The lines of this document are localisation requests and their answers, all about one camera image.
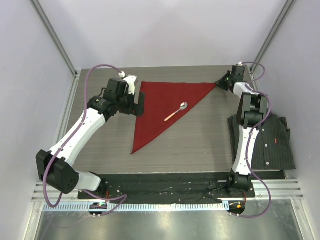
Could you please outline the red cloth napkin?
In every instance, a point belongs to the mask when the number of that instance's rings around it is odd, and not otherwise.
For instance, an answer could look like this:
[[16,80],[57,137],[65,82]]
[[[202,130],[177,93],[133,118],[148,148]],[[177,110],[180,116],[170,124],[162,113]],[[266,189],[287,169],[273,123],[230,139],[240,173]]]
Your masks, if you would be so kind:
[[[139,151],[186,115],[214,88],[215,83],[150,82],[141,83],[145,93],[144,114],[136,118],[132,154]],[[167,122],[165,118],[187,102],[188,107],[179,111]]]

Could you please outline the metal spoon with wooden handle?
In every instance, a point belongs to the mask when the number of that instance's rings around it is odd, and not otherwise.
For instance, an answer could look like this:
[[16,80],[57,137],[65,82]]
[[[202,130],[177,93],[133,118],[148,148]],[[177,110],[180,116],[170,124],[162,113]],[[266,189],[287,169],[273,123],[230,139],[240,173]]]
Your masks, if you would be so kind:
[[176,110],[175,112],[173,112],[171,115],[169,115],[167,118],[164,119],[164,122],[167,122],[168,120],[170,120],[175,114],[177,114],[180,111],[185,110],[188,107],[188,103],[187,102],[183,102],[180,104],[179,109]]

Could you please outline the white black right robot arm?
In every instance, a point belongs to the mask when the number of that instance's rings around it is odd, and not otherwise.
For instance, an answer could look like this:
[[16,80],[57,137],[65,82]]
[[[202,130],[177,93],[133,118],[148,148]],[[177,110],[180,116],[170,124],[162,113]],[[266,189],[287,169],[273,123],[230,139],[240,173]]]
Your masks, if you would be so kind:
[[240,98],[236,122],[239,126],[239,141],[235,161],[226,182],[226,193],[233,198],[251,188],[253,170],[252,158],[255,142],[261,125],[270,115],[269,97],[254,90],[250,83],[244,81],[245,64],[239,62],[232,66],[216,85],[225,91],[230,91]]

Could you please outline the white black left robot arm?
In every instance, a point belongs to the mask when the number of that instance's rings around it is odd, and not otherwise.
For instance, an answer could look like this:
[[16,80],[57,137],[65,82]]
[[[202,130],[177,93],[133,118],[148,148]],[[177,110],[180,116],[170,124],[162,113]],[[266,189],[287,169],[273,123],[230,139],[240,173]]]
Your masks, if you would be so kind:
[[145,94],[140,93],[135,103],[137,78],[111,78],[102,96],[92,97],[78,121],[69,132],[49,151],[40,150],[36,155],[39,179],[63,194],[73,190],[87,190],[100,200],[107,192],[106,183],[98,174],[80,172],[73,165],[86,143],[116,113],[140,117],[144,113]]

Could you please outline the dark striped button shirt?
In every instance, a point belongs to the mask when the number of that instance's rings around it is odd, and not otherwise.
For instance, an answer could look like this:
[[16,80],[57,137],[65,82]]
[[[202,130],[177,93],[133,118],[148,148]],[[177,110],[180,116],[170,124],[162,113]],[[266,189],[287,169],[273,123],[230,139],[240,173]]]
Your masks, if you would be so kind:
[[295,170],[287,119],[271,113],[254,145],[251,168],[254,170]]

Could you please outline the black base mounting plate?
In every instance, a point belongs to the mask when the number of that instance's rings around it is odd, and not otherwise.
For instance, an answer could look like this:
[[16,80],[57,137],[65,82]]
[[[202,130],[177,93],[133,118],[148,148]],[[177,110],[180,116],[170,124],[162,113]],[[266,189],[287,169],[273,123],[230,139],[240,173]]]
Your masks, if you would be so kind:
[[218,204],[222,198],[254,198],[256,190],[228,191],[228,172],[105,174],[106,198],[127,195],[126,204]]

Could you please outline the right aluminium frame post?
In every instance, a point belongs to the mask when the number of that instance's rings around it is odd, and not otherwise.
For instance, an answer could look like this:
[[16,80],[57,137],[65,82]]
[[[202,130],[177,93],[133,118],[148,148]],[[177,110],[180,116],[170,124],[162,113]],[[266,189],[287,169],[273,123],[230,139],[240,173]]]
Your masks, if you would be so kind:
[[268,35],[266,37],[266,39],[264,40],[257,56],[254,59],[254,62],[252,64],[252,66],[250,67],[250,72],[253,73],[256,68],[257,68],[257,64],[256,63],[260,63],[264,57],[264,55],[266,54],[268,48],[271,46],[273,40],[276,38],[278,32],[280,31],[282,25],[284,24],[286,18],[288,17],[288,15],[290,14],[292,8],[294,7],[295,3],[297,1],[296,0],[286,0],[284,2],[283,7],[281,8],[279,14],[277,15],[270,31],[268,32]]

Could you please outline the aluminium frame post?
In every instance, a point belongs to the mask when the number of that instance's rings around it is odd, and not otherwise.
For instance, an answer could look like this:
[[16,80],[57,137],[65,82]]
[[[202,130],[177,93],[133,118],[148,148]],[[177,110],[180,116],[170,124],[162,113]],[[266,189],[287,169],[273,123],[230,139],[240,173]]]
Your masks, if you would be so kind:
[[40,21],[42,22],[45,30],[47,31],[51,41],[55,45],[57,51],[59,52],[60,56],[62,57],[64,63],[66,64],[68,70],[70,71],[71,75],[75,78],[77,76],[77,70],[74,67],[70,57],[68,56],[65,48],[62,45],[51,21],[49,20],[45,10],[43,9],[39,0],[30,0],[29,1],[35,10],[36,14],[38,15]]
[[283,7],[281,8],[279,14],[277,15],[270,31],[268,32],[268,35],[266,37],[266,39],[264,40],[257,56],[254,59],[254,62],[252,64],[252,66],[250,67],[250,72],[253,73],[256,68],[257,68],[257,64],[256,63],[260,63],[264,57],[264,55],[266,54],[268,48],[271,46],[273,40],[276,38],[278,32],[280,31],[282,25],[284,24],[286,18],[288,17],[288,15],[290,14],[292,8],[294,7],[295,3],[297,1],[296,0],[286,0],[284,2]]

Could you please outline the aluminium front rail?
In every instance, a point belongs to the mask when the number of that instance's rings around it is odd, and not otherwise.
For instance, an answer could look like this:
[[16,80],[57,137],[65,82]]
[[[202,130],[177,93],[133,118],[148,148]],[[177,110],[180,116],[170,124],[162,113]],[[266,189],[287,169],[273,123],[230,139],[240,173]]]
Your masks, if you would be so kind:
[[[304,198],[303,192],[300,188],[299,182],[296,179],[285,179],[285,180],[263,180],[267,185],[272,200],[282,200],[282,199],[293,199],[300,200]],[[249,193],[246,193],[247,199],[257,199],[257,200],[267,200],[269,199],[269,194],[266,187],[258,180],[253,180],[252,191],[249,190]],[[59,193],[57,190],[54,190],[53,187],[48,187],[48,196],[52,201],[55,201],[59,197]],[[223,196],[222,190],[218,190],[219,193],[208,193],[209,197],[221,199],[221,200],[231,200],[233,199],[241,199],[243,197],[242,193],[240,197],[226,197]],[[61,198],[61,202],[70,202],[70,201],[93,201],[94,198],[89,196],[86,193],[79,193],[77,190],[73,190],[69,194],[64,194]],[[43,195],[43,184],[37,182],[31,202],[43,202],[46,203],[44,195]]]

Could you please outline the left aluminium frame post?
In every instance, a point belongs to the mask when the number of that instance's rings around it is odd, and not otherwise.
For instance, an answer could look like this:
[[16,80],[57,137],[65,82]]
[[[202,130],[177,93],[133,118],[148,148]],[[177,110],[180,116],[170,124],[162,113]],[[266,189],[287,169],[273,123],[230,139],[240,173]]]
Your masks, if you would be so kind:
[[64,63],[66,64],[68,70],[70,71],[71,75],[75,78],[77,76],[77,70],[74,67],[70,57],[68,56],[65,48],[62,45],[51,21],[49,20],[45,10],[43,9],[39,0],[30,0],[29,1],[35,10],[36,14],[38,15],[40,21],[42,22],[45,30],[47,31],[51,41],[55,45],[57,51],[59,52],[60,56],[62,57]]

